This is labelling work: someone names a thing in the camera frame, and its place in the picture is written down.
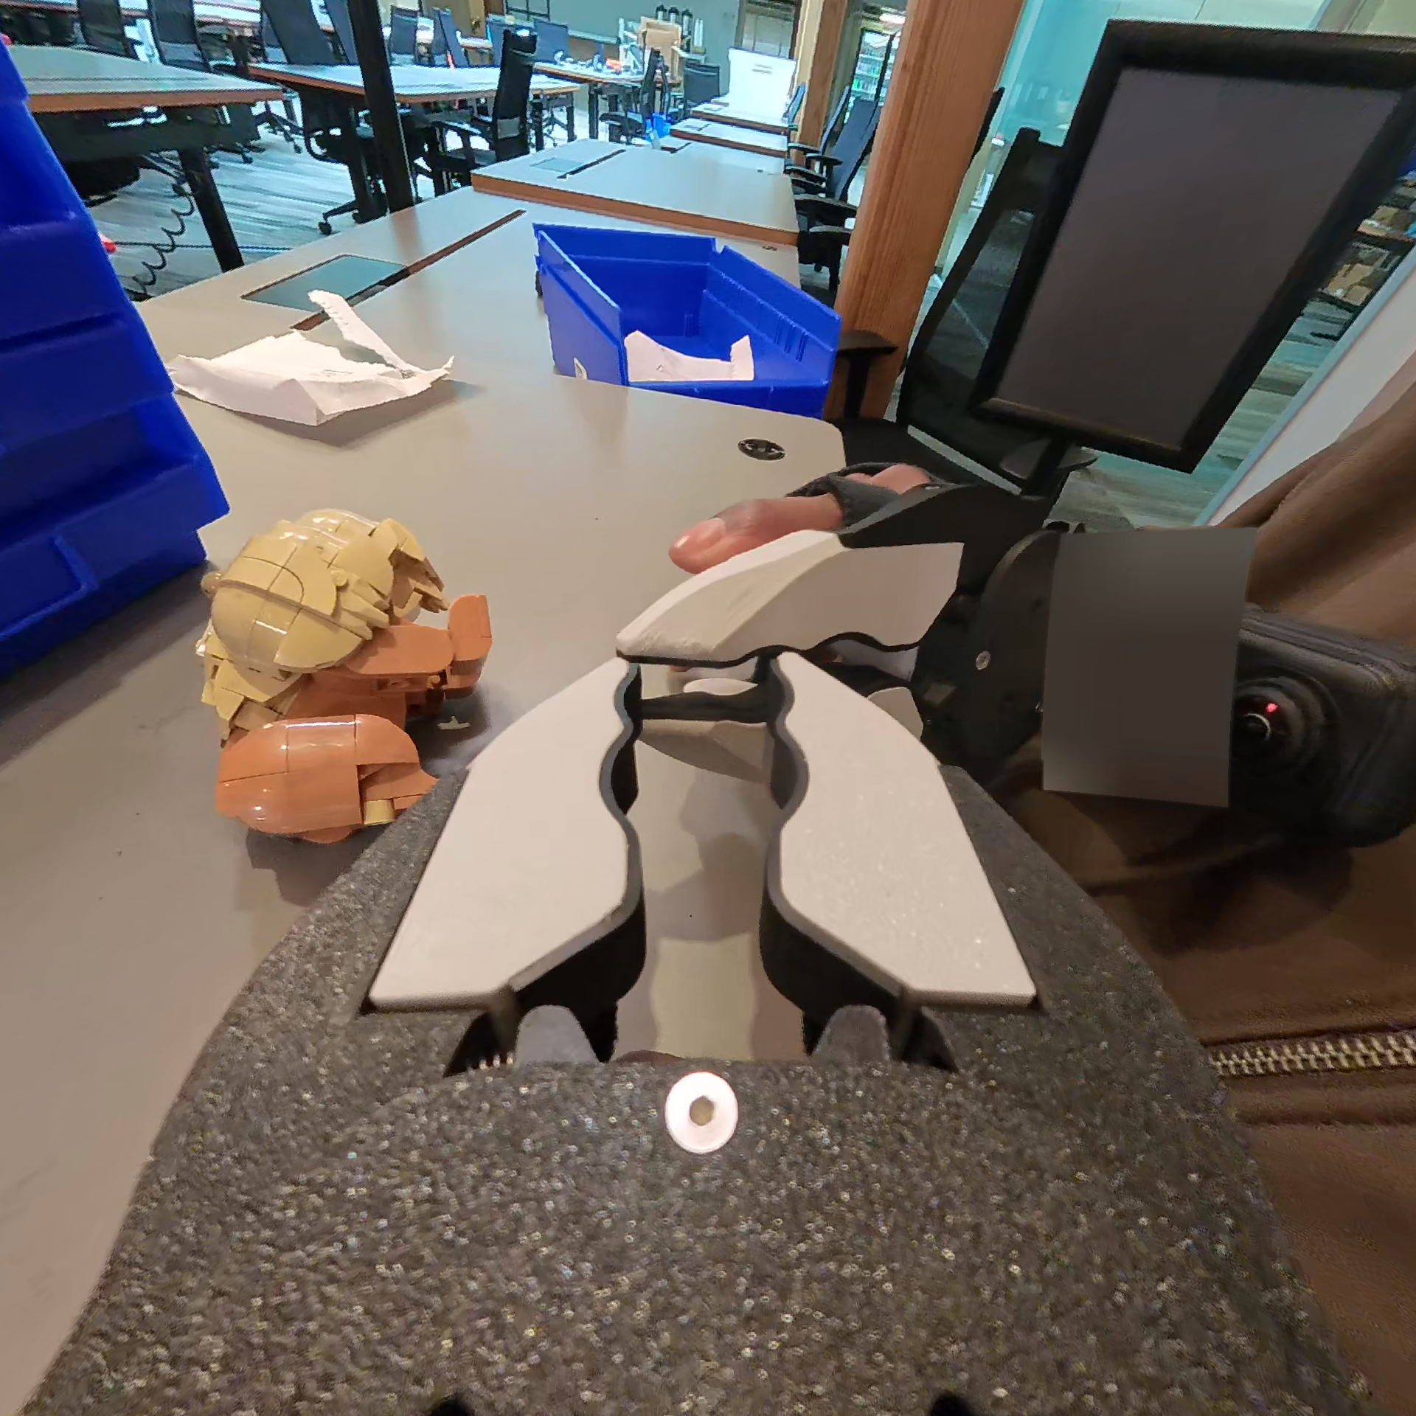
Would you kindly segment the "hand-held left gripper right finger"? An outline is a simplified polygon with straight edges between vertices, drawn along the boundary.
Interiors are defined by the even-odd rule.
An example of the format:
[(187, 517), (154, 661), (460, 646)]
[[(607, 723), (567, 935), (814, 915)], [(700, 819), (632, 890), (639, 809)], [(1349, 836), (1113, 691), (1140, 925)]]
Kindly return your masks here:
[(894, 1003), (1037, 998), (939, 762), (902, 723), (798, 652), (772, 662), (786, 797), (767, 900)]

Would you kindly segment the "black office chair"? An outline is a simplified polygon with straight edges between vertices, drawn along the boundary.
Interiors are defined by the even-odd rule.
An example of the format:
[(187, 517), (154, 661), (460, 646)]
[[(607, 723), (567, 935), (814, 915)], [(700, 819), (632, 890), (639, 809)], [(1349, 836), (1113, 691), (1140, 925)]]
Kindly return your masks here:
[(428, 138), (430, 175), (437, 195), (469, 185), (472, 175), (499, 162), (530, 153), (530, 99), (538, 37), (528, 27), (508, 27), (497, 88), (487, 118), (433, 116)]
[(1037, 130), (1018, 130), (980, 217), (912, 339), (892, 416), (865, 418), (862, 399), (875, 361), (894, 352), (894, 344), (868, 330), (843, 334), (838, 362), (845, 367), (845, 403), (835, 423), (848, 469), (878, 472), (912, 465), (944, 484), (998, 484), (1013, 494), (1032, 492), (1034, 470), (1049, 452), (1049, 440), (980, 418), (968, 403), (1059, 155), (1061, 147), (1045, 143)]

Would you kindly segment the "white paper sheet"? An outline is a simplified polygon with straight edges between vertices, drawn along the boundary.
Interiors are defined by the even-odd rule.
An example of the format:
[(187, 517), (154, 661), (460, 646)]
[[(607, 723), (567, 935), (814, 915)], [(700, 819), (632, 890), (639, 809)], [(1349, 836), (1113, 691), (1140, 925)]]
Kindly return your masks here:
[(755, 357), (750, 335), (739, 337), (725, 357), (671, 347), (644, 330), (631, 330), (622, 344), (629, 384), (752, 383)]

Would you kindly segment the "grey desk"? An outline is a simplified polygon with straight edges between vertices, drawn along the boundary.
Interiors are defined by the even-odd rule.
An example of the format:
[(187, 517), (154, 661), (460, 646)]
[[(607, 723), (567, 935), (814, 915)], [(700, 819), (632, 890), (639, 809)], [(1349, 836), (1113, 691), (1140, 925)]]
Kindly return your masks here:
[[(452, 383), (294, 430), (184, 401), (231, 511), (228, 561), (309, 507), (408, 524), (452, 590), (487, 595), (494, 649), (462, 760), (614, 652), (680, 575), (666, 546), (722, 502), (841, 462), (823, 421), (632, 394), (551, 372), (531, 217), (445, 199), (366, 226), (373, 254), (440, 253), (364, 307)], [(278, 1227), (351, 1217), (347, 1139), (417, 1195), (454, 1160), (521, 1145), (550, 1067), (467, 1070), (471, 1015), (363, 1015), (379, 919), (413, 885), (452, 780), (418, 816), (337, 844), (246, 831), (214, 809), (214, 715), (192, 654), (197, 573), (4, 683), (4, 1413), (374, 1411), (292, 1392), (261, 1310), (245, 1345), (221, 1284), (290, 1293)]]

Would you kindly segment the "long wooden table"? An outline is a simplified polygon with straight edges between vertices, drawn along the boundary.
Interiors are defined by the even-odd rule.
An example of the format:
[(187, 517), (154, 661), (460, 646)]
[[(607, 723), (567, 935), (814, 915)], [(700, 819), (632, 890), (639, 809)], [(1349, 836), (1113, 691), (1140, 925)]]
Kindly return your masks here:
[[(435, 67), (395, 64), (386, 67), (388, 84), (369, 94), (356, 64), (251, 62), (251, 77), (275, 83), (299, 98), (305, 140), (310, 150), (342, 165), (353, 187), (353, 202), (334, 209), (364, 222), (401, 209), (396, 194), (408, 189), (418, 197), (417, 179), (432, 179), (428, 138), (432, 118), (442, 115), (491, 115), (499, 67)], [(575, 120), (580, 83), (536, 74), (530, 99), (530, 152), (543, 148), (546, 113), (555, 108)]]
[(472, 187), (545, 207), (779, 248), (799, 241), (789, 180), (713, 155), (580, 138), (472, 172)]

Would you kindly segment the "wooden pillar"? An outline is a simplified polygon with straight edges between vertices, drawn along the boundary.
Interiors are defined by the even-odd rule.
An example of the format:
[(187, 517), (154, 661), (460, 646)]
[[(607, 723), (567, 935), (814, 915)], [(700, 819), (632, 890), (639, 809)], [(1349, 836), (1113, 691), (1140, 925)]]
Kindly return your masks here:
[(836, 300), (845, 330), (894, 345), (872, 361), (865, 418), (889, 410), (1020, 13), (1022, 2), (907, 7)]

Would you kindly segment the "small blue storage bin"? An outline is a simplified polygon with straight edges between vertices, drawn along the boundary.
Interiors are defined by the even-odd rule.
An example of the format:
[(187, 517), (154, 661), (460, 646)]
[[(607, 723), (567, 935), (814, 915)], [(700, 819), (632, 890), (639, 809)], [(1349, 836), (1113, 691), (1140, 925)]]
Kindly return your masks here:
[[(536, 222), (536, 285), (555, 371), (651, 393), (819, 418), (841, 335), (831, 307), (710, 236)], [(752, 383), (627, 383), (624, 337), (725, 357), (745, 334)]]

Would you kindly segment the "tan brown brick toy figure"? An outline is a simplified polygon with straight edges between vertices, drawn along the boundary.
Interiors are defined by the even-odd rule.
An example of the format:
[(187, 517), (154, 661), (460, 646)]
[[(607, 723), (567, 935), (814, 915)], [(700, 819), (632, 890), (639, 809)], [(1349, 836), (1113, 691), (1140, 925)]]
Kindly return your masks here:
[(484, 595), (447, 595), (405, 524), (309, 511), (253, 536), (202, 590), (218, 814), (334, 844), (433, 789), (410, 723), (479, 684), (491, 612)]

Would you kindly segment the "torn white paper bag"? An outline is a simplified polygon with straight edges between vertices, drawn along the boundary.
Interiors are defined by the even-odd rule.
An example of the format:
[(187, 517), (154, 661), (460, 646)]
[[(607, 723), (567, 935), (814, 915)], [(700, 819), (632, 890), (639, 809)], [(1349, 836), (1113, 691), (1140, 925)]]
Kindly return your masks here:
[(213, 359), (181, 356), (165, 364), (174, 388), (231, 413), (312, 428), (417, 398), (450, 378), (452, 359), (433, 367), (406, 361), (347, 298), (312, 290), (309, 300), (341, 335), (339, 347), (290, 330)]

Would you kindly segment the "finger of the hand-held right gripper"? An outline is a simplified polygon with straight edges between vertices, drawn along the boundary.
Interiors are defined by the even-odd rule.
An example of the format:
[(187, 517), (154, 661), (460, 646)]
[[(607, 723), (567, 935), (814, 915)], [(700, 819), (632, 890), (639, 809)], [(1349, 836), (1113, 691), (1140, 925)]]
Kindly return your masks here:
[(858, 639), (917, 644), (958, 588), (961, 543), (853, 548), (784, 536), (664, 593), (615, 637), (627, 661), (733, 666), (762, 652)]
[[(865, 671), (863, 676), (846, 674), (841, 678), (848, 686), (870, 703), (892, 716), (900, 726), (921, 738), (924, 720), (916, 706), (910, 689), (877, 671)], [(742, 696), (754, 681), (732, 678), (727, 671), (678, 671), (676, 691), (701, 696)], [(771, 730), (764, 723), (739, 723), (733, 720), (710, 720), (707, 723), (690, 721), (676, 728), (678, 745), (771, 745)]]

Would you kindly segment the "large black screen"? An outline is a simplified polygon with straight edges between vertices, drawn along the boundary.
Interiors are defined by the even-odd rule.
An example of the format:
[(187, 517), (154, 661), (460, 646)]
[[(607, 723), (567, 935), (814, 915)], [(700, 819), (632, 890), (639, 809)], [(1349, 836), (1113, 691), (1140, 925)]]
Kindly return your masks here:
[(1072, 448), (1192, 472), (1413, 148), (1413, 39), (1113, 20), (969, 393), (1055, 497)]

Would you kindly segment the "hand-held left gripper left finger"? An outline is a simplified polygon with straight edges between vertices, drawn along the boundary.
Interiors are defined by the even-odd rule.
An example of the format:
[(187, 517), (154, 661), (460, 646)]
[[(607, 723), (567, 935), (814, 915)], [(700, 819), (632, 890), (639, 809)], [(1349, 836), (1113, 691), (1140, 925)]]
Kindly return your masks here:
[(373, 984), (381, 1013), (614, 1010), (646, 962), (641, 673), (610, 659), (469, 765)]

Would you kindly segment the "person's brown jacket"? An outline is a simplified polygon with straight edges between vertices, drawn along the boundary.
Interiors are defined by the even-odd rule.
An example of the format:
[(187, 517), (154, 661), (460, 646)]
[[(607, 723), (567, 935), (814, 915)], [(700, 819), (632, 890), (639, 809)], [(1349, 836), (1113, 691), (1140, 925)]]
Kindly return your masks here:
[[(1415, 393), (1239, 506), (1249, 600), (1413, 647)], [(1413, 829), (1367, 848), (1281, 839), (1195, 806), (1057, 794), (1039, 745), (990, 787), (1158, 974), (1214, 1057), (1297, 1059), (1221, 1086), (1307, 1283), (1384, 1413), (1413, 1413)]]

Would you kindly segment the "person's right hand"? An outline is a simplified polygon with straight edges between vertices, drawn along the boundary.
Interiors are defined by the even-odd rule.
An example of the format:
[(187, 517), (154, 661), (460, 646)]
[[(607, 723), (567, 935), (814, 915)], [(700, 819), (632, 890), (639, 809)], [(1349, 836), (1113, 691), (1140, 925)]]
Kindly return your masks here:
[(686, 573), (703, 573), (777, 539), (835, 534), (910, 490), (939, 480), (917, 465), (848, 465), (766, 501), (742, 501), (683, 531), (668, 549)]

